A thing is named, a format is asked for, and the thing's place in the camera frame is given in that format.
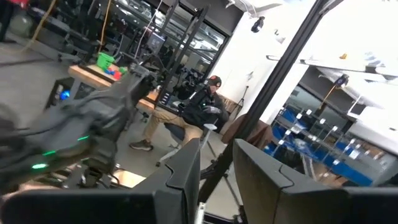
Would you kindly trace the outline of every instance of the green led light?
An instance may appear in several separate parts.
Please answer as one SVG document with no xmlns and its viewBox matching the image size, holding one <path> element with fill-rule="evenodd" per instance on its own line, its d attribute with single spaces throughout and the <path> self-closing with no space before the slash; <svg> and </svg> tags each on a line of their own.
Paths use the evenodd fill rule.
<svg viewBox="0 0 398 224">
<path fill-rule="evenodd" d="M 50 151 L 50 152 L 43 153 L 43 156 L 49 156 L 51 154 L 55 154 L 55 151 Z"/>
<path fill-rule="evenodd" d="M 32 166 L 32 169 L 43 169 L 46 168 L 48 165 L 47 164 L 36 164 Z"/>
<path fill-rule="evenodd" d="M 88 138 L 89 138 L 89 136 L 84 136 L 84 137 L 77 139 L 77 141 L 81 141 L 81 140 L 88 139 Z"/>
</svg>

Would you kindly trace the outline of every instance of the blue led light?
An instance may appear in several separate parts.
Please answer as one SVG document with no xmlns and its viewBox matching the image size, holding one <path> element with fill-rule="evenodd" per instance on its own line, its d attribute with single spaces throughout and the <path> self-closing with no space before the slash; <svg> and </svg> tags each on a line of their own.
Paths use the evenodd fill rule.
<svg viewBox="0 0 398 224">
<path fill-rule="evenodd" d="M 63 90 L 60 94 L 60 100 L 66 100 L 67 98 L 69 98 L 69 96 L 70 96 L 69 90 Z"/>
</svg>

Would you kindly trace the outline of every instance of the black cap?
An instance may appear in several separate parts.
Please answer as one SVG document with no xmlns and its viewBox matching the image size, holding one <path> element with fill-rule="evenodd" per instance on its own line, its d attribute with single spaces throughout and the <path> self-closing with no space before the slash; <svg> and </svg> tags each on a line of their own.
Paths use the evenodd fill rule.
<svg viewBox="0 0 398 224">
<path fill-rule="evenodd" d="M 210 86 L 217 86 L 217 87 L 221 86 L 221 78 L 216 75 L 212 75 L 207 80 Z"/>
</svg>

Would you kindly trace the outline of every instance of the black jacket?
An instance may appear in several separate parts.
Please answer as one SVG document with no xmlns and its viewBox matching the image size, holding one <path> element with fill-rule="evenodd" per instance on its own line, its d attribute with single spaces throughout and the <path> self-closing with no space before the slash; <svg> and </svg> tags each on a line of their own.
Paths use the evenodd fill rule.
<svg viewBox="0 0 398 224">
<path fill-rule="evenodd" d="M 224 103 L 217 93 L 213 94 L 213 104 L 209 106 L 214 106 L 221 110 L 221 114 L 211 114 L 203 111 L 202 102 L 210 99 L 205 91 L 199 91 L 185 107 L 181 117 L 188 124 L 194 125 L 200 129 L 203 129 L 204 124 L 215 124 L 217 119 L 227 122 L 229 119 L 229 114 L 225 109 Z"/>
</svg>

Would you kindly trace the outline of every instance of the robotic arm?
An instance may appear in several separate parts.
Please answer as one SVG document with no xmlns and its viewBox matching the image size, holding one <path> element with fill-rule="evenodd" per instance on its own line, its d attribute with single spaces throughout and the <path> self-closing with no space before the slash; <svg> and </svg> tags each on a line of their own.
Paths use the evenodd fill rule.
<svg viewBox="0 0 398 224">
<path fill-rule="evenodd" d="M 107 90 L 49 108 L 25 131 L 0 133 L 8 151 L 0 159 L 0 193 L 92 157 L 103 141 L 116 142 L 129 111 L 157 82 L 155 73 L 136 64 Z"/>
</svg>

